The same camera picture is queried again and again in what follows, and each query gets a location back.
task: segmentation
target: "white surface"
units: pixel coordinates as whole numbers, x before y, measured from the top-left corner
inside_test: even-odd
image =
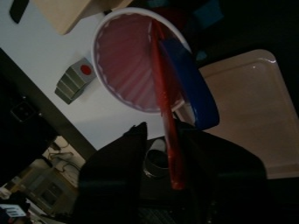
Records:
[[[10,4],[11,0],[0,2],[0,47],[93,147],[99,149],[140,122],[146,122],[148,138],[161,136],[161,117],[124,106],[97,80],[70,105],[53,93],[69,65],[82,57],[90,59],[91,39],[102,14],[81,19],[70,33],[61,36],[31,3],[19,24],[14,24],[7,14]]]

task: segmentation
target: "red button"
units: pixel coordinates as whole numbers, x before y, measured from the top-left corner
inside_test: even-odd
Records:
[[[79,66],[79,71],[85,74],[85,75],[90,75],[90,68],[86,65]]]

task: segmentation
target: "white table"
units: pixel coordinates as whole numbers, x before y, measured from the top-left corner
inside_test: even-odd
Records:
[[[66,35],[59,35],[31,2],[19,24],[15,24],[7,14],[10,4],[11,0],[0,2],[0,47],[93,147],[99,149],[140,122],[146,122],[148,139],[162,136],[161,117],[124,106],[107,94],[98,80],[90,82],[70,105],[54,94],[55,84],[69,65],[82,57],[90,61],[91,37],[103,15],[85,17]]]

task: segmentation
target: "red handle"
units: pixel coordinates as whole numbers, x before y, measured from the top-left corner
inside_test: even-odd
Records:
[[[153,20],[150,32],[152,62],[153,62],[153,84],[156,101],[161,109],[164,138],[168,154],[169,174],[172,189],[181,190],[185,187],[185,176],[182,169],[182,154],[178,145],[178,137],[173,122],[172,99],[173,91],[169,82],[173,82],[172,69],[168,66],[165,57],[160,53],[158,39],[164,39],[162,25]]]

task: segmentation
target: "blue handle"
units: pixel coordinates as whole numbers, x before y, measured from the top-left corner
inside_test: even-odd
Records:
[[[218,110],[190,53],[176,38],[160,40],[160,49],[169,61],[181,90],[190,102],[194,127],[205,130],[220,122]]]

